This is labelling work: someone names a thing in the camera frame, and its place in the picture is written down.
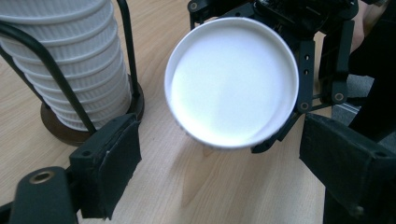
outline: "stack of white cups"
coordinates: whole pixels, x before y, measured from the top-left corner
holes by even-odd
[[[2,0],[0,20],[37,39],[100,129],[127,112],[132,96],[113,5],[108,0]],[[50,72],[21,43],[0,37],[38,93],[65,126],[87,131]]]

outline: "mounting hole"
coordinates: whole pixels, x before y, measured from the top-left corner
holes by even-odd
[[[31,184],[41,184],[41,183],[47,182],[53,176],[55,176],[55,173],[53,173],[52,171],[43,171],[37,175],[32,176],[30,178],[29,182]]]
[[[191,3],[190,9],[191,10],[195,10],[196,8],[198,8],[198,4],[197,3]]]
[[[85,156],[85,157],[91,156],[91,152],[90,151],[83,151],[82,152],[82,156]]]
[[[342,101],[342,100],[344,100],[344,94],[343,94],[343,93],[336,93],[336,94],[334,95],[334,99],[335,99],[336,101]]]

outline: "black bracket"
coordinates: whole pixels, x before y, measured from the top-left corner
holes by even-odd
[[[0,207],[0,223],[77,223],[111,218],[141,161],[135,114],[111,120],[70,155],[70,166],[47,167],[21,180],[15,201]]]
[[[329,193],[324,223],[394,223],[396,154],[341,122],[306,114],[300,159]]]
[[[272,27],[289,45],[294,53],[299,69],[299,92],[294,111],[285,125],[271,138],[251,149],[252,153],[261,153],[272,147],[276,140],[282,141],[297,119],[305,113],[331,105],[342,104],[347,99],[348,56],[353,35],[354,22],[346,19],[332,26],[332,31],[324,38],[319,68],[320,95],[313,95],[315,47],[314,34],[298,32],[284,24],[292,24],[283,15],[270,8],[258,9],[256,2],[192,0],[188,4],[191,29],[195,23],[204,23],[211,17],[246,17],[260,21]],[[351,17],[351,12],[343,11],[342,17]],[[313,101],[320,99],[321,105],[313,106]]]

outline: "black plastic part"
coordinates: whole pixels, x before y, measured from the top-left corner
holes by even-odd
[[[359,3],[358,0],[346,0],[349,1],[349,7],[344,8],[338,12],[337,17],[330,17],[326,24],[321,27],[320,31],[324,34],[330,34],[334,30],[338,29],[339,24],[343,21],[349,21],[358,14]]]
[[[113,119],[70,155],[84,218],[111,218],[141,161],[138,126],[135,114]]]
[[[312,108],[314,93],[315,41],[302,40],[295,52],[299,73],[299,90],[296,109],[299,113],[307,113]]]
[[[6,203],[0,206],[0,223],[8,223],[11,216],[12,203]]]
[[[223,17],[245,17],[245,18],[254,19],[253,6],[250,3],[246,3],[240,7],[228,11],[227,13],[221,16],[221,18]]]
[[[230,9],[246,2],[247,0],[191,0],[187,5],[190,12],[191,29],[195,28],[195,23],[202,24],[212,17],[222,16]]]
[[[9,224],[77,223],[71,199],[63,168],[34,171],[18,184]]]
[[[261,144],[258,144],[255,147],[252,147],[250,149],[251,153],[253,154],[262,153],[270,149],[276,140],[283,141],[283,139],[286,137],[290,129],[294,126],[294,124],[297,122],[298,118],[301,115],[302,115],[301,113],[295,113],[295,112],[291,113],[290,117],[288,118],[286,123],[282,126],[282,128],[273,136],[271,136],[269,139],[263,141]]]
[[[345,21],[337,31],[325,36],[318,78],[322,87],[322,103],[343,104],[347,100],[349,52],[354,21]]]
[[[374,220],[380,213],[380,194],[396,176],[394,153],[338,121],[314,114],[305,116],[300,159],[340,206],[360,220]],[[393,189],[386,199],[395,195]],[[324,217],[337,217],[337,213],[325,209]]]

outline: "metal rod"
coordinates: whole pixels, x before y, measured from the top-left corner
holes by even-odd
[[[128,54],[129,69],[132,80],[133,97],[137,98],[140,96],[140,92],[137,86],[137,72],[136,72],[136,62],[134,58],[134,40],[132,35],[131,17],[129,14],[129,8],[126,1],[117,0],[117,2],[119,4],[121,16],[122,16],[126,50]]]
[[[48,50],[40,42],[38,42],[32,36],[26,34],[24,31],[21,31],[1,21],[0,21],[0,34],[21,42],[25,47],[30,49],[33,53],[35,53],[38,56],[38,58],[47,67],[50,74],[61,88],[67,100],[70,102],[71,106],[73,106],[73,108],[76,110],[76,113],[84,123],[85,127],[88,129],[90,133],[95,133],[96,129],[93,126],[88,114],[85,112],[84,108],[82,107],[82,104],[79,102],[77,96],[74,94],[72,88],[70,87],[69,83],[64,77],[64,74],[62,73],[58,64],[52,58]]]

